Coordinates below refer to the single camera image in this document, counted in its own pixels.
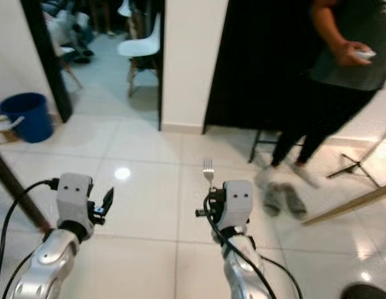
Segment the wooden stick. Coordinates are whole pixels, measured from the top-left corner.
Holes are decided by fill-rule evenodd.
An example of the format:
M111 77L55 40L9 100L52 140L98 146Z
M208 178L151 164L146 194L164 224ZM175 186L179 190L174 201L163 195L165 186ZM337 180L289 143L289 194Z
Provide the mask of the wooden stick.
M335 218L339 215L345 214L346 212L351 211L352 209L358 209L360 207L368 206L369 204L373 204L377 201L380 201L382 199L386 198L386 185L378 188L374 191L371 191L367 194L364 194L362 196L359 196L346 204L343 204L339 207L335 207L331 209L330 211L327 211L321 215L318 215L308 221L305 221L302 223L303 226L309 226L321 221L325 221L328 219Z

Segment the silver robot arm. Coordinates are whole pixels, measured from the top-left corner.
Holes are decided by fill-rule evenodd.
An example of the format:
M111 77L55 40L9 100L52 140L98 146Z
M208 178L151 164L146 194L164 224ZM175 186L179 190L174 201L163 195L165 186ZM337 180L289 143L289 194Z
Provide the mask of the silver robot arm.
M57 205L59 229L32 254L27 272L11 296L13 299L56 299L60 287L71 272L80 243L93 234L95 224L104 224L113 202L113 189L108 191L102 207L88 201L92 178L66 173L60 177Z
M222 189L209 192L210 215L213 222L232 245L262 270L261 257L255 252L254 240L246 236L249 216L253 208L253 188L248 181L229 181ZM205 216L196 210L197 217ZM223 244L212 231L216 243L221 243L225 260L224 272L232 291L232 299L270 299L270 294L254 269L244 259Z

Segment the white sneaker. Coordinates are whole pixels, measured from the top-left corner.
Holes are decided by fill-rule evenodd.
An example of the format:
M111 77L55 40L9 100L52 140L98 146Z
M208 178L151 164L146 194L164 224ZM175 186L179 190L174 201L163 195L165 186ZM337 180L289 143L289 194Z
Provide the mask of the white sneaker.
M313 188L320 188L319 179L316 176L313 176L308 170L304 167L298 167L295 163L290 164L290 168L305 182L307 182Z
M255 176L254 182L259 188L265 189L269 183L277 183L275 179L277 173L277 169L272 166L268 166Z

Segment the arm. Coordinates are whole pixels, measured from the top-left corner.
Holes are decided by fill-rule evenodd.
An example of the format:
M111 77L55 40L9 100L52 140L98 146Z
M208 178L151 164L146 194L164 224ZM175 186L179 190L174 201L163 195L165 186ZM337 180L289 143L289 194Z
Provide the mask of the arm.
M336 56L340 65L369 65L370 61L358 58L355 50L371 51L370 47L360 42L349 41L341 34L337 27L333 8L338 0L314 0L313 23L319 35Z

